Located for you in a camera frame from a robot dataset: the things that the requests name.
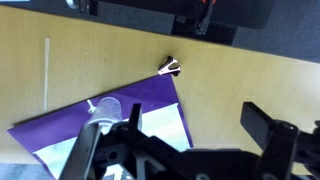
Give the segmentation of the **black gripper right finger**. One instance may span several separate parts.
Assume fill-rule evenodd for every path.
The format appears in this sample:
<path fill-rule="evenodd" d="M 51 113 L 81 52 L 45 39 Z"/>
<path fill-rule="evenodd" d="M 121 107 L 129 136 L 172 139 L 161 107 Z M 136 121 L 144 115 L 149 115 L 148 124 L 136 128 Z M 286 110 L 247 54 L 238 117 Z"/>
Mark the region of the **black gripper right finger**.
<path fill-rule="evenodd" d="M 244 102 L 240 123 L 256 144 L 263 149 L 276 122 L 253 102 Z"/>

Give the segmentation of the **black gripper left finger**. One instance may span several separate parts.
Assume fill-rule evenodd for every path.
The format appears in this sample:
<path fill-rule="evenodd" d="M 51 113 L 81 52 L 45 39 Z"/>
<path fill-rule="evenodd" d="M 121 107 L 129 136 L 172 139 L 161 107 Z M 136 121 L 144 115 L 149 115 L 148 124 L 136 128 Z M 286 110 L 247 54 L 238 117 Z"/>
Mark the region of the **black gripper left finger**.
<path fill-rule="evenodd" d="M 98 124 L 84 124 L 59 180 L 96 180 L 93 157 L 101 135 Z"/>

